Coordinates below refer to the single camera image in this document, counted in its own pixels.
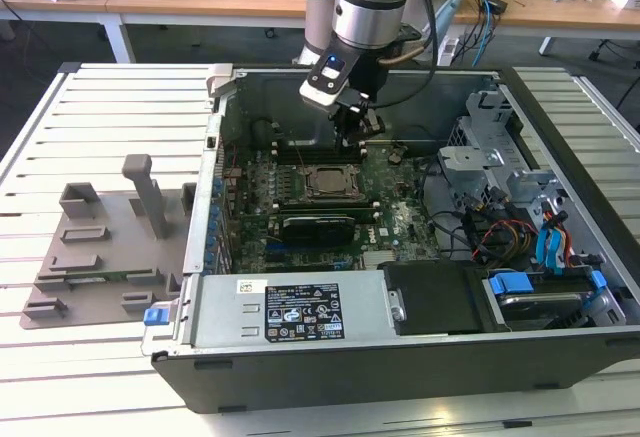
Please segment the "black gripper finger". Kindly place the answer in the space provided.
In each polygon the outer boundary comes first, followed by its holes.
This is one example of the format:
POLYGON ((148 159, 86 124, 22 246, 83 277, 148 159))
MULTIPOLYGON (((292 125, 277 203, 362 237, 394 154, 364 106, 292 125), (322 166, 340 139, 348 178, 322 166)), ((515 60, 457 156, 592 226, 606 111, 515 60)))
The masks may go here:
POLYGON ((352 134, 352 143, 356 147, 361 147, 363 142, 383 134, 386 126, 369 100, 363 100, 357 109, 358 121, 352 134))
POLYGON ((337 152, 346 152, 353 146, 351 110, 348 106, 337 103, 329 115, 334 126, 334 147, 337 152))

